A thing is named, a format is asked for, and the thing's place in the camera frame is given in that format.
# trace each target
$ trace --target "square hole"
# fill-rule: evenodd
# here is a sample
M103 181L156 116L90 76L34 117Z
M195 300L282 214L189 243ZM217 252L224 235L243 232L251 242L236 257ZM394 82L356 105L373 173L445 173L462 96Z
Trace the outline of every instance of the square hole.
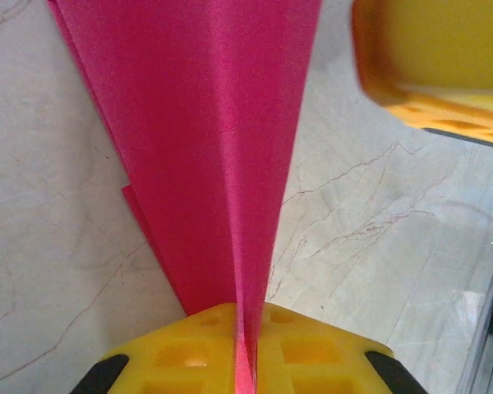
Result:
M158 354L157 365L161 367L198 368L208 365L208 344L197 340L178 340L164 346Z
M354 394L350 378L310 377L293 379L295 394Z
M280 345L287 364L337 364L341 361L336 345L328 337L289 337Z

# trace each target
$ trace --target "marble floor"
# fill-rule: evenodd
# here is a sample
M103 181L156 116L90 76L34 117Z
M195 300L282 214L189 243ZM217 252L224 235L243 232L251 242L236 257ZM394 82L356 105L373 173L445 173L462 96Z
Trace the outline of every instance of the marble floor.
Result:
M357 86L325 0L268 300L391 346L453 393L493 270L493 148L410 129ZM0 2L0 393L69 392L183 316L43 0Z

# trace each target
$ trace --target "yellow plastic block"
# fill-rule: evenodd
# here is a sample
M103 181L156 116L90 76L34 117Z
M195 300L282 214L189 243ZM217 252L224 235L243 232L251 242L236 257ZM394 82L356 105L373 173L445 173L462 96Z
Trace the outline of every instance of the yellow plastic block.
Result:
M74 392L100 384L108 394L233 394L235 325L235 304L185 318L110 351ZM368 351L393 356L380 343L265 304L257 393L390 394ZM121 368L105 364L121 358Z
M130 360L109 394L233 394L235 323L219 305L113 349Z
M410 126L493 142L493 0L356 0L362 88Z
M390 394L365 353L380 343L265 304L258 344L258 394Z

